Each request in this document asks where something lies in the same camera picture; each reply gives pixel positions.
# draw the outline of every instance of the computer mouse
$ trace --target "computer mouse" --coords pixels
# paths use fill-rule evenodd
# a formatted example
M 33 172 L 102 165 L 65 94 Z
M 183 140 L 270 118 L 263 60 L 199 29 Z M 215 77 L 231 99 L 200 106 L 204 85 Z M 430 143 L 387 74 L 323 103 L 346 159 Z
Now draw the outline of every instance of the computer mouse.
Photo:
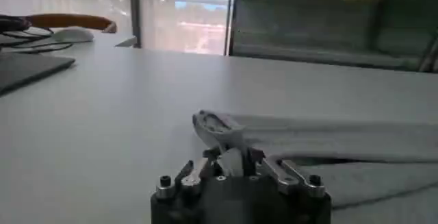
M 71 26 L 55 32 L 52 38 L 58 42 L 90 42 L 94 35 L 86 28 Z

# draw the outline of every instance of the cable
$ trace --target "cable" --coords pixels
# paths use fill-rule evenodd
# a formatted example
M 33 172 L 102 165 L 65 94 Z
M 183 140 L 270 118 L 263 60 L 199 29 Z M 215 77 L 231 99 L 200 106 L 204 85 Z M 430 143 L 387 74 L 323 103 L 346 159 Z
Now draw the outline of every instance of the cable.
M 18 32 L 29 29 L 32 24 L 22 16 L 8 16 L 0 14 L 0 32 Z
M 12 48 L 15 48 L 15 49 L 29 49 L 29 48 L 35 49 L 35 48 L 47 47 L 47 46 L 51 46 L 51 45 L 66 45 L 65 47 L 37 49 L 37 50 L 32 50 L 32 51 L 14 51 L 14 52 L 17 52 L 17 53 L 36 54 L 36 53 L 48 53 L 48 52 L 52 52 L 52 51 L 60 51 L 60 50 L 64 50 L 64 49 L 70 48 L 70 47 L 72 47 L 75 44 L 83 44 L 83 43 L 87 43 L 87 42 L 91 42 L 91 41 L 53 42 L 53 43 L 48 43 L 48 44 L 43 44 L 43 45 L 33 45 L 33 46 L 29 46 L 29 47 L 12 47 Z
M 45 34 L 35 34 L 32 32 L 28 32 L 28 29 L 32 26 L 32 24 L 25 18 L 21 16 L 7 16 L 7 15 L 1 15 L 0 14 L 0 35 L 7 36 L 10 38 L 19 39 L 20 41 L 14 41 L 14 42 L 3 42 L 0 43 L 0 50 L 2 47 L 9 47 L 13 49 L 33 49 L 33 50 L 16 50 L 14 52 L 17 53 L 46 53 L 51 51 L 59 51 L 63 49 L 67 49 L 72 47 L 74 44 L 79 43 L 85 43 L 85 42 L 91 42 L 91 41 L 79 41 L 79 42 L 51 42 L 41 45 L 29 45 L 27 44 L 44 40 L 46 38 L 52 37 L 54 35 L 54 32 L 49 28 L 44 27 L 35 27 L 38 29 L 45 30 L 47 33 Z M 57 48 L 46 48 L 46 49 L 40 49 L 41 47 L 50 47 L 52 45 L 65 45 L 63 47 L 57 47 Z

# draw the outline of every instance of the desk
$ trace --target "desk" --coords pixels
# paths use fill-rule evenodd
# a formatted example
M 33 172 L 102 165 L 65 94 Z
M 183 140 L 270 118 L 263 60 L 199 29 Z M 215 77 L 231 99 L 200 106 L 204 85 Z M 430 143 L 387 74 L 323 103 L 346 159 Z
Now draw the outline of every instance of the desk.
M 437 76 L 90 47 L 0 98 L 0 222 L 149 223 L 159 175 L 204 148 L 200 109 L 438 123 Z

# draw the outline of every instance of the gray cloth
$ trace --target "gray cloth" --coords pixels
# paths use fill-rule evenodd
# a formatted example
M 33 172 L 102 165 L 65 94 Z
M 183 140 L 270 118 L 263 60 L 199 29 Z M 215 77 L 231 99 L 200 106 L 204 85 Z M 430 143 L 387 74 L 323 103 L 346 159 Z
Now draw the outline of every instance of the gray cloth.
M 332 222 L 438 223 L 438 127 L 302 121 L 200 112 L 209 146 L 251 146 L 283 159 L 353 159 L 306 165 L 333 199 Z

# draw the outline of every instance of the laptop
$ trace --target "laptop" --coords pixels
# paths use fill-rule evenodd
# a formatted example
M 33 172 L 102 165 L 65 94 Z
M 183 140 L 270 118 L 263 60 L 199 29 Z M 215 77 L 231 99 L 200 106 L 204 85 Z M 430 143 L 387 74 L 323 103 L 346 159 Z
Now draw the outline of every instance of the laptop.
M 72 58 L 0 53 L 0 95 L 67 69 L 73 62 Z

